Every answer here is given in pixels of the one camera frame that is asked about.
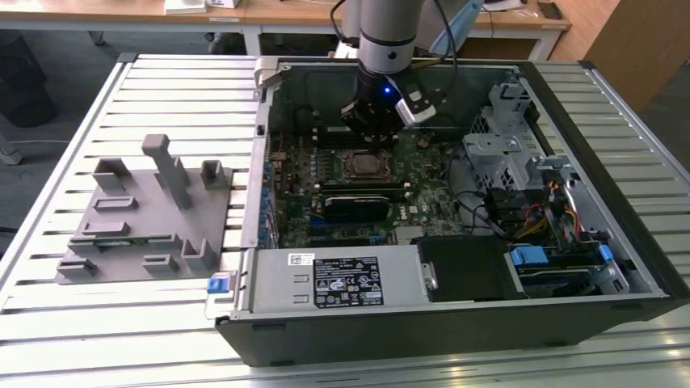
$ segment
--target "floor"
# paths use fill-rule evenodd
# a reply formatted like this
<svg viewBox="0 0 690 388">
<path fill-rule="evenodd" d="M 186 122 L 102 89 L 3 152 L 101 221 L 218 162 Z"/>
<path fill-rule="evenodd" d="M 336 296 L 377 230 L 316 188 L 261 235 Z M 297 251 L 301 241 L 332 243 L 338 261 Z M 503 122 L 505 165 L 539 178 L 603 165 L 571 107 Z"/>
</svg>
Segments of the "floor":
<svg viewBox="0 0 690 388">
<path fill-rule="evenodd" d="M 57 105 L 55 119 L 30 129 L 15 129 L 0 116 L 0 133 L 10 141 L 35 139 L 67 141 L 81 123 L 91 100 L 107 77 L 118 53 L 206 53 L 201 33 L 107 32 L 103 46 L 93 46 L 85 32 L 22 32 L 47 76 L 46 89 Z M 324 55 L 332 42 L 326 37 L 285 39 L 274 45 L 272 36 L 261 37 L 268 55 Z M 229 53 L 244 54 L 241 40 Z M 659 93 L 641 118 L 653 129 L 671 153 L 690 168 L 690 67 L 684 66 Z M 25 159 L 19 166 L 0 166 L 0 226 L 18 227 L 63 151 L 62 143 L 17 144 Z M 11 235 L 0 233 L 0 254 Z"/>
</svg>

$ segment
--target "trash bin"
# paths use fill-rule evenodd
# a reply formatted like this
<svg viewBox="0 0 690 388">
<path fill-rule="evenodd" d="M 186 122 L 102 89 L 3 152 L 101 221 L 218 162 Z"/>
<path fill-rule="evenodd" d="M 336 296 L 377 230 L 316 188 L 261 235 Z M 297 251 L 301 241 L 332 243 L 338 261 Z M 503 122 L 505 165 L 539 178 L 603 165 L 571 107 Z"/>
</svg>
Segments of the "trash bin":
<svg viewBox="0 0 690 388">
<path fill-rule="evenodd" d="M 17 127 L 49 122 L 57 110 L 42 87 L 45 74 L 14 30 L 0 30 L 0 114 Z"/>
</svg>

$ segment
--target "cardboard box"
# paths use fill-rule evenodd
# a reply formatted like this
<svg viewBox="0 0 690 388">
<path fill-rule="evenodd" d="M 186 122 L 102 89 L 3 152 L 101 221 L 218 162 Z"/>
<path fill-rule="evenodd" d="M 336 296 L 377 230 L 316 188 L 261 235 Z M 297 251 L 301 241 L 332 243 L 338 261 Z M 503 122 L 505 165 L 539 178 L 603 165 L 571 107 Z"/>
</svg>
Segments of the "cardboard box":
<svg viewBox="0 0 690 388">
<path fill-rule="evenodd" d="M 221 8 L 234 8 L 241 0 L 205 0 L 208 6 L 218 6 Z"/>
</svg>

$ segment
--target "power supply label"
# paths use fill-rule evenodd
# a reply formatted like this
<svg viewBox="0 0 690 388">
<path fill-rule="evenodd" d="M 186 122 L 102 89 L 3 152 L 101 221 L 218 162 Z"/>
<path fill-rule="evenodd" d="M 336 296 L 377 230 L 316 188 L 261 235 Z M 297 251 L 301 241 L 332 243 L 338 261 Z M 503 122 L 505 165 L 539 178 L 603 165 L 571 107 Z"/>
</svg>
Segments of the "power supply label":
<svg viewBox="0 0 690 388">
<path fill-rule="evenodd" d="M 313 305 L 318 309 L 382 304 L 377 257 L 313 259 Z"/>
</svg>

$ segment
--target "motherboard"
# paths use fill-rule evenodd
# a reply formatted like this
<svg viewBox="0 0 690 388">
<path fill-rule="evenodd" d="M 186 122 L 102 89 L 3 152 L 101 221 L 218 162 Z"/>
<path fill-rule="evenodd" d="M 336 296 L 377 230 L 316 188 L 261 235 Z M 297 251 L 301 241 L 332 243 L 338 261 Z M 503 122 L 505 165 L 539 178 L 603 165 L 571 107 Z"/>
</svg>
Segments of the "motherboard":
<svg viewBox="0 0 690 388">
<path fill-rule="evenodd" d="M 460 234 L 444 177 L 457 144 L 406 130 L 394 147 L 372 152 L 346 129 L 328 131 L 285 137 L 273 148 L 278 247 L 409 244 Z"/>
</svg>

